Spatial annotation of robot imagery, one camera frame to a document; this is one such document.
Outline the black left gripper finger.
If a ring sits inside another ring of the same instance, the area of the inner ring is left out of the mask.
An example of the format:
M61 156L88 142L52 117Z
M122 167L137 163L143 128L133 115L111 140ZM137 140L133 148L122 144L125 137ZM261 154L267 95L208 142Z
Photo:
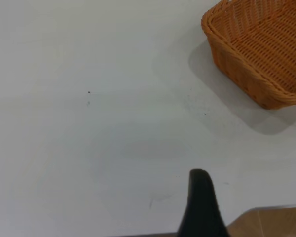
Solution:
M217 202L213 181L203 169L189 173L187 206L179 237L228 237Z

